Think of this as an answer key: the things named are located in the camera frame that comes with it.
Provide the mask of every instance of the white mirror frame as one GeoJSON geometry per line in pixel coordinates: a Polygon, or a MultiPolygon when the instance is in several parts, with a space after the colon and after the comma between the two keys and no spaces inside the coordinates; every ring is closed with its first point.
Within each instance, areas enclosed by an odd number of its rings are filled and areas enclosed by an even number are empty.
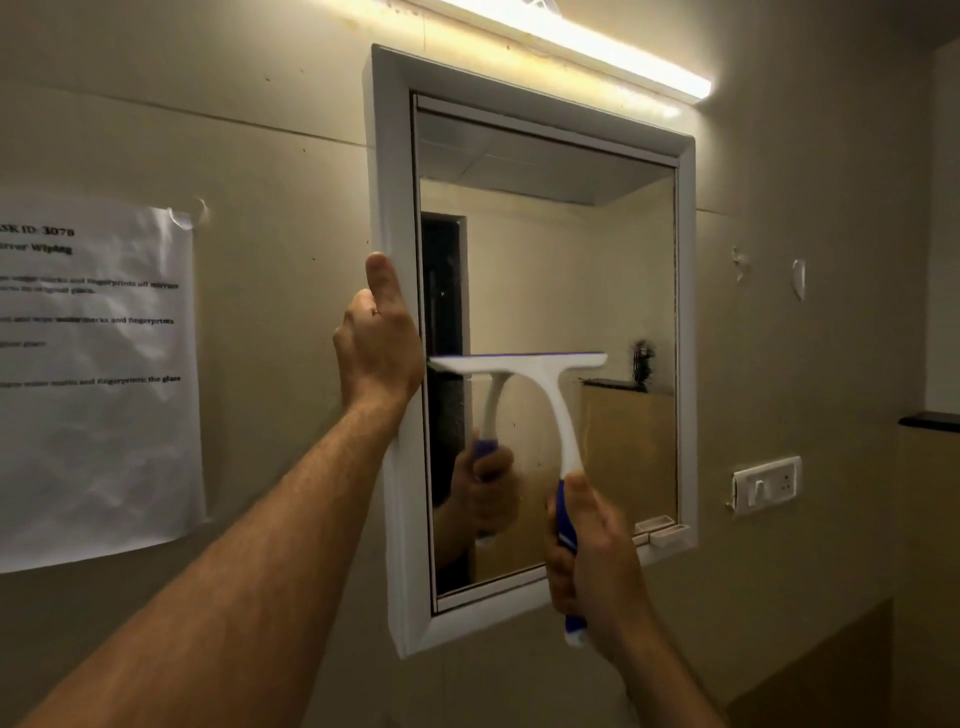
{"type": "MultiPolygon", "coordinates": [[[[679,538],[640,545],[644,564],[698,543],[695,143],[675,133],[536,91],[374,45],[364,90],[370,167],[372,250],[390,255],[420,331],[420,195],[416,111],[430,109],[521,133],[676,168],[677,414],[679,538]]],[[[549,601],[545,569],[511,574],[439,600],[425,462],[423,388],[384,460],[390,630],[401,658],[528,612],[549,601]]],[[[557,639],[563,629],[558,621],[557,639]]]]}

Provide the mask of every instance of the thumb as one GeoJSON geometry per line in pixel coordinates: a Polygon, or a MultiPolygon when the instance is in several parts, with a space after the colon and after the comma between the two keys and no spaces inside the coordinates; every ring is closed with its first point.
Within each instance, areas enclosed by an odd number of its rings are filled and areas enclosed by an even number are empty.
{"type": "Polygon", "coordinates": [[[400,281],[394,263],[382,253],[372,253],[367,258],[367,284],[373,292],[377,308],[403,307],[400,281]]]}
{"type": "Polygon", "coordinates": [[[474,428],[472,434],[470,435],[469,442],[464,448],[463,452],[457,455],[457,459],[454,462],[454,468],[466,468],[471,473],[473,472],[473,460],[475,459],[473,455],[476,453],[477,449],[477,440],[480,439],[480,430],[474,428]]]}
{"type": "Polygon", "coordinates": [[[583,473],[570,473],[564,478],[564,505],[578,541],[588,533],[603,530],[603,516],[583,473]]]}

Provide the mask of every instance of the ceiling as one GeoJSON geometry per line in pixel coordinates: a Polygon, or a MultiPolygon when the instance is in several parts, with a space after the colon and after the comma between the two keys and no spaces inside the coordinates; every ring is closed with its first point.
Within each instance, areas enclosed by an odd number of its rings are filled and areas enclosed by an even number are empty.
{"type": "Polygon", "coordinates": [[[960,0],[877,0],[894,23],[923,47],[960,36],[960,0]]]}
{"type": "Polygon", "coordinates": [[[420,175],[463,187],[605,206],[673,169],[421,111],[420,175]]]}

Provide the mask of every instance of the paper sheet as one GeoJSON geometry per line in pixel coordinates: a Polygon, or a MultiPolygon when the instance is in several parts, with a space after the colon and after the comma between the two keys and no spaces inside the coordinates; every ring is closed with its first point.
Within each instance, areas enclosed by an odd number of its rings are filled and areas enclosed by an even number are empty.
{"type": "Polygon", "coordinates": [[[0,573],[204,520],[191,249],[168,210],[0,190],[0,573]]]}

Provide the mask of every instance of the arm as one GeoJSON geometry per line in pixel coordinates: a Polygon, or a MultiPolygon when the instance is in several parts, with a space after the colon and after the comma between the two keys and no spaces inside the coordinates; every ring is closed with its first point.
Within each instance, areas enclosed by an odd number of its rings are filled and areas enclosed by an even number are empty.
{"type": "Polygon", "coordinates": [[[564,493],[579,548],[574,557],[557,542],[556,501],[549,499],[546,566],[554,606],[587,618],[591,641],[623,677],[641,725],[724,728],[654,615],[623,516],[582,474],[566,478],[564,493]]]}
{"type": "Polygon", "coordinates": [[[22,724],[298,726],[373,483],[423,359],[393,266],[367,263],[334,341],[343,419],[22,724]]]}

